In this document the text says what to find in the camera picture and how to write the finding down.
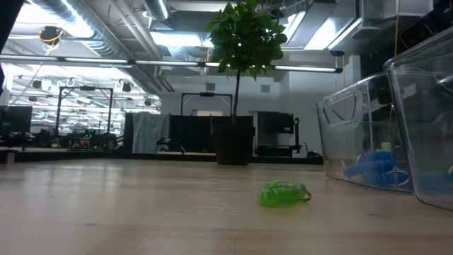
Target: transparent storage bin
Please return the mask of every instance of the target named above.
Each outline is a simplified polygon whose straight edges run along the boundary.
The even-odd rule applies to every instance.
[[[385,64],[417,198],[453,210],[453,28]]]
[[[389,89],[381,73],[317,103],[328,177],[411,192]]]

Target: wooden tabletop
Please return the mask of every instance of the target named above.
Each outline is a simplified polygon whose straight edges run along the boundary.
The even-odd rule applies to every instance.
[[[0,254],[451,254],[453,213],[320,166],[72,160],[0,166]],[[307,204],[264,208],[266,181]]]

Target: metal frame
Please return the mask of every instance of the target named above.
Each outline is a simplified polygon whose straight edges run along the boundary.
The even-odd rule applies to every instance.
[[[69,89],[71,91],[75,90],[75,89],[82,89],[83,87],[82,86],[79,86],[79,87],[69,87],[69,86],[61,86],[59,88],[59,94],[58,94],[58,106],[57,106],[57,119],[55,121],[55,134],[58,135],[59,133],[59,115],[60,115],[60,111],[62,109],[62,100],[66,97],[66,96],[63,96],[63,90],[65,89]],[[111,121],[111,118],[112,118],[112,102],[113,102],[113,89],[112,88],[90,88],[91,90],[107,90],[107,91],[110,91],[110,103],[109,103],[109,106],[108,106],[108,120],[107,120],[107,133],[110,134],[110,121]]]
[[[184,110],[184,96],[187,95],[194,95],[194,96],[201,96],[201,97],[208,97],[208,96],[203,96],[202,93],[182,93],[181,94],[181,116],[183,115],[183,110]],[[229,115],[233,115],[233,95],[232,94],[217,94],[217,93],[211,93],[212,96],[209,97],[214,97],[214,96],[228,96],[229,97]]]

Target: black pot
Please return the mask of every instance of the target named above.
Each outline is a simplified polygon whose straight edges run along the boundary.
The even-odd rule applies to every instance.
[[[253,154],[255,128],[243,125],[214,125],[212,139],[217,163],[247,165]]]

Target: green rubber object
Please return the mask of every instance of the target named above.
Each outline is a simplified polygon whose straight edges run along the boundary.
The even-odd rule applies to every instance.
[[[276,206],[301,200],[308,202],[311,194],[303,183],[276,180],[266,183],[258,194],[261,205]]]

